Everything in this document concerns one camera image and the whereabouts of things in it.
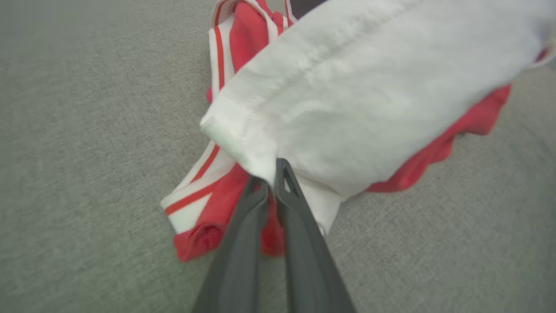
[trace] dark object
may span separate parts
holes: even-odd
[[[285,230],[287,298],[291,313],[355,312],[344,283],[290,164],[276,162],[278,218]],[[205,278],[193,313],[254,313],[258,309],[260,234],[268,184],[249,177]]]

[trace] gray fabric surface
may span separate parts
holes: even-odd
[[[180,263],[158,202],[208,141],[212,5],[0,3],[2,311],[191,308],[212,255]],[[327,241],[360,312],[556,311],[555,86],[522,76],[491,136],[343,205]],[[285,312],[281,259],[260,284]]]

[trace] gray carpet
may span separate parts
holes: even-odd
[[[158,202],[208,141],[212,6],[0,3],[1,311],[191,308],[212,255],[180,263]],[[556,312],[555,87],[523,75],[491,136],[343,205],[327,242],[360,312]],[[286,311],[280,259],[260,306]]]

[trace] white fabric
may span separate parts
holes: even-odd
[[[555,0],[328,0],[246,64],[201,127],[271,184],[289,160],[327,231],[336,202],[532,65],[555,16]]]

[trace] white cloth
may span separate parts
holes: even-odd
[[[555,0],[329,0],[221,90],[203,131],[274,183],[292,165],[325,232],[549,43]]]

